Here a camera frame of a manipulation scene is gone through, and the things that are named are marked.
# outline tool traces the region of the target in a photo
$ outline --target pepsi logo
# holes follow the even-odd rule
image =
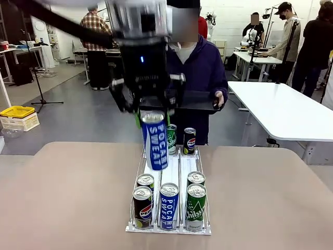
[[[143,219],[149,219],[151,217],[151,205],[140,211],[140,217]]]
[[[188,148],[190,148],[190,149],[194,148],[195,145],[196,145],[196,139],[195,139],[195,138],[193,138],[193,139],[191,139],[191,140],[189,140],[189,141],[187,142],[187,146],[188,146]]]

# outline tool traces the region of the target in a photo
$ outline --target hand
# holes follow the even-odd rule
[[[224,97],[222,91],[216,91],[215,96],[219,98],[219,108],[224,104]]]

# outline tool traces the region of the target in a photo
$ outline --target can lid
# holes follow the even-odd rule
[[[139,201],[144,201],[145,199],[148,199],[149,197],[151,197],[151,190],[150,190],[150,188],[148,188],[146,186],[138,186],[133,191],[133,198],[135,198]]]
[[[154,177],[148,173],[141,174],[137,178],[137,183],[140,185],[151,185],[154,183]]]
[[[201,184],[191,184],[187,188],[187,193],[195,198],[202,198],[206,195],[206,188]]]
[[[161,186],[160,192],[167,197],[171,197],[178,194],[179,188],[176,184],[166,183]]]
[[[194,128],[186,128],[184,129],[184,132],[188,134],[195,134],[196,130]]]
[[[157,113],[157,112],[151,112],[148,114],[145,114],[144,116],[141,117],[141,121],[145,123],[158,123],[160,121],[164,120],[164,115]]]
[[[170,124],[169,126],[166,127],[166,129],[175,130],[177,129],[177,126],[175,124]]]
[[[188,174],[187,179],[192,183],[202,183],[205,180],[203,173],[194,171]]]

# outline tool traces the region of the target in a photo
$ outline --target brown table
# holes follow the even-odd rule
[[[200,150],[211,236],[125,232],[141,145],[51,143],[0,183],[0,249],[333,249],[333,195],[296,154]]]

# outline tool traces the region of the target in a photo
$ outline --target person in plaid shirt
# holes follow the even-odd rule
[[[97,5],[89,7],[87,15],[81,21],[81,26],[97,32],[111,34],[111,30],[103,18],[97,15]],[[90,42],[82,41],[87,48],[90,85],[93,90],[107,90],[110,82],[110,70],[105,48]]]

